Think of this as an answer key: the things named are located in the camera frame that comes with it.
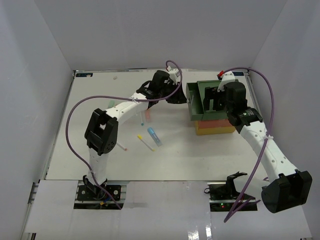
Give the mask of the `green top drawer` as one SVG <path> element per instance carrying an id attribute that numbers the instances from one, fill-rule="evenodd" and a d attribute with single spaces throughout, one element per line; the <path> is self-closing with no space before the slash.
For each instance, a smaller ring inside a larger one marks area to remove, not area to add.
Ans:
<path id="1" fill-rule="evenodd" d="M 185 94 L 187 98 L 187 106 L 190 120 L 202 121 L 204 117 L 204 110 L 198 84 L 196 82 L 188 82 L 186 84 Z M 190 97 L 192 95 L 195 95 L 195 99 L 193 104 L 190 104 Z"/>

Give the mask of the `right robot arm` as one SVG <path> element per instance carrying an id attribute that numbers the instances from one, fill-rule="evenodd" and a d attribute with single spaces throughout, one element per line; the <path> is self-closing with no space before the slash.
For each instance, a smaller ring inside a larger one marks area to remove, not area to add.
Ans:
<path id="1" fill-rule="evenodd" d="M 229 123 L 247 141 L 262 164 L 269 184 L 262 186 L 261 200 L 271 213 L 278 213 L 307 202 L 312 176 L 293 165 L 268 134 L 259 112 L 248 106 L 245 85 L 239 81 L 223 87 L 206 87 L 205 110 L 223 110 Z"/>

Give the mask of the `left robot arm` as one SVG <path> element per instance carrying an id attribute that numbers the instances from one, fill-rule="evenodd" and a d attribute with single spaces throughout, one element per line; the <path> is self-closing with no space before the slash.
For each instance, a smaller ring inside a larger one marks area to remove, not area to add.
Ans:
<path id="1" fill-rule="evenodd" d="M 157 70 L 152 80 L 144 82 L 129 98 L 112 108 L 93 111 L 84 137 L 89 148 L 91 170 L 83 177 L 88 193 L 99 200 L 105 196 L 106 165 L 109 153 L 116 146 L 118 129 L 134 115 L 144 112 L 164 99 L 169 104 L 185 104 L 181 71 Z"/>

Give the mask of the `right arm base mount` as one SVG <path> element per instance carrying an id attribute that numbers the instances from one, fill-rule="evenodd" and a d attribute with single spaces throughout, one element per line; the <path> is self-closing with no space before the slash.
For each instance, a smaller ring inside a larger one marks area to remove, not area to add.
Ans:
<path id="1" fill-rule="evenodd" d="M 203 192 L 209 195 L 209 206 L 211 212 L 229 212 L 240 192 L 236 190 L 234 180 L 247 173 L 236 172 L 229 175 L 225 182 L 208 183 Z"/>

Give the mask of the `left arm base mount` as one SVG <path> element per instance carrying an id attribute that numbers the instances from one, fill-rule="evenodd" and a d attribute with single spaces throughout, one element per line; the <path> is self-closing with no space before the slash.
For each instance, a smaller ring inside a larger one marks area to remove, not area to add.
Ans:
<path id="1" fill-rule="evenodd" d="M 83 184 L 78 187 L 76 200 L 80 202 L 101 201 L 107 203 L 121 200 L 121 185 L 108 184 L 107 179 L 98 187 L 86 175 L 82 178 Z"/>

